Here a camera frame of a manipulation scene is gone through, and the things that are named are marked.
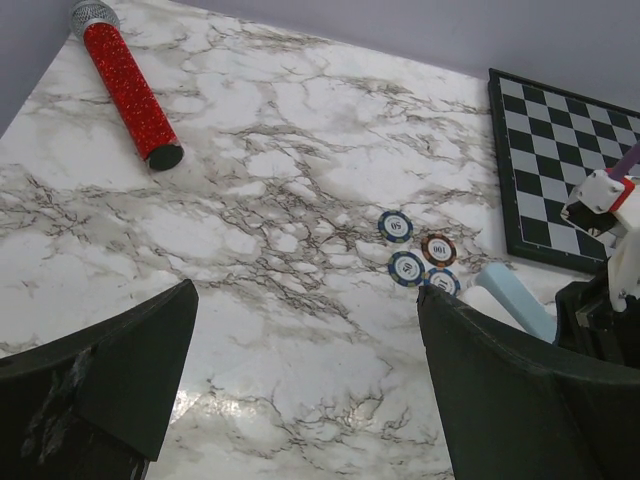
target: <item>poker chip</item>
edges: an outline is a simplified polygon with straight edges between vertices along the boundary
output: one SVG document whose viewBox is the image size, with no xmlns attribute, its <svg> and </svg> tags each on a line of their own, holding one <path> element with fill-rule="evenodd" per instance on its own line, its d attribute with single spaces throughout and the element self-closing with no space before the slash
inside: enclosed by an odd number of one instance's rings
<svg viewBox="0 0 640 480">
<path fill-rule="evenodd" d="M 460 282 L 456 276 L 446 268 L 432 268 L 426 274 L 425 285 L 434 285 L 456 297 L 460 292 Z"/>
<path fill-rule="evenodd" d="M 411 239 L 413 224 L 404 213 L 398 210 L 391 210 L 384 212 L 380 216 L 378 230 L 390 242 L 405 243 Z"/>
<path fill-rule="evenodd" d="M 419 287 L 424 282 L 424 264 L 411 252 L 397 252 L 387 264 L 389 275 L 403 287 Z"/>
<path fill-rule="evenodd" d="M 456 261 L 458 253 L 451 240 L 440 233 L 427 235 L 420 242 L 422 254 L 431 265 L 439 268 L 448 267 Z"/>
</svg>

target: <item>microphone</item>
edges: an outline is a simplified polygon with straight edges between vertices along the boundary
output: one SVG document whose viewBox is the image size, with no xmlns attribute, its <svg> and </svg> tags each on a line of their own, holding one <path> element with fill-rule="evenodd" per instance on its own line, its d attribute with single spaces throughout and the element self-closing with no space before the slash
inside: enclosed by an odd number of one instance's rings
<svg viewBox="0 0 640 480">
<path fill-rule="evenodd" d="M 120 35 L 120 20 L 100 0 L 80 0 L 69 24 L 102 77 L 136 149 L 152 170 L 175 167 L 184 150 L 131 51 Z"/>
</svg>

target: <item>chessboard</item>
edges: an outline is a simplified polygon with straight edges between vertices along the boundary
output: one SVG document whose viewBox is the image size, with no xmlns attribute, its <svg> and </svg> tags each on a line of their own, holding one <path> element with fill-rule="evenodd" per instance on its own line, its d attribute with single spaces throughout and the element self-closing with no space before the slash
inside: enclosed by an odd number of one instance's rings
<svg viewBox="0 0 640 480">
<path fill-rule="evenodd" d="M 640 140 L 640 113 L 490 70 L 508 253 L 595 273 L 613 251 L 560 218 L 572 189 Z M 631 170 L 640 175 L 640 165 Z"/>
</svg>

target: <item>wall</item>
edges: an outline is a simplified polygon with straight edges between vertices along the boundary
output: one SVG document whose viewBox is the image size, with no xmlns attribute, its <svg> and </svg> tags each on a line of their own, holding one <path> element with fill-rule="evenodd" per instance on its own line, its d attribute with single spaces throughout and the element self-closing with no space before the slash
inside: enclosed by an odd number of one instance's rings
<svg viewBox="0 0 640 480">
<path fill-rule="evenodd" d="M 0 0 L 0 137 L 69 35 L 74 0 Z"/>
<path fill-rule="evenodd" d="M 636 0 L 183 0 L 484 77 L 640 109 Z"/>
</svg>

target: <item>white marble table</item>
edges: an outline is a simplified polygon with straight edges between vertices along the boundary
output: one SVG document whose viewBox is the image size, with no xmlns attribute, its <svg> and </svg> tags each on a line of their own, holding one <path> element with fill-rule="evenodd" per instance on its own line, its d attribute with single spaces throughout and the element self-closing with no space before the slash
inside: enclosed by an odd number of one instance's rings
<svg viewBox="0 0 640 480">
<path fill-rule="evenodd" d="M 136 157 L 70 38 L 0 140 L 0 355 L 191 278 L 196 331 L 152 480 L 451 479 L 415 289 L 376 229 L 504 256 L 485 83 L 164 0 L 111 2 L 187 149 Z M 567 272 L 513 263 L 546 304 Z"/>
</svg>

